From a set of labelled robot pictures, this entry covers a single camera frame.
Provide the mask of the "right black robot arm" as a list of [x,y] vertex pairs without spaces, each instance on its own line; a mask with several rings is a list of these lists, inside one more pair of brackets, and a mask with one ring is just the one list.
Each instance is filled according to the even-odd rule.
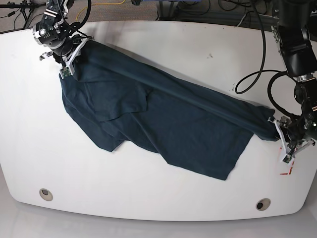
[[34,40],[51,50],[40,55],[39,59],[44,60],[52,56],[61,64],[63,70],[70,67],[71,61],[79,54],[80,47],[93,38],[80,31],[90,16],[92,2],[88,1],[83,20],[70,24],[66,17],[73,3],[72,0],[47,1],[41,21],[33,26]]

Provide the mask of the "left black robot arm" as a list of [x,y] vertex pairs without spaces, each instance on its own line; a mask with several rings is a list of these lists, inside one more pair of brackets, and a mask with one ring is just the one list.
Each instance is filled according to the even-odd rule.
[[[273,106],[284,116],[274,124],[282,142],[281,160],[289,163],[297,153],[317,140],[317,58],[310,42],[308,23],[314,8],[312,0],[275,0],[272,16],[274,38],[286,70],[269,81],[267,94]],[[301,106],[297,116],[286,111],[273,99],[271,88],[276,79],[288,76],[295,80],[294,98]]]

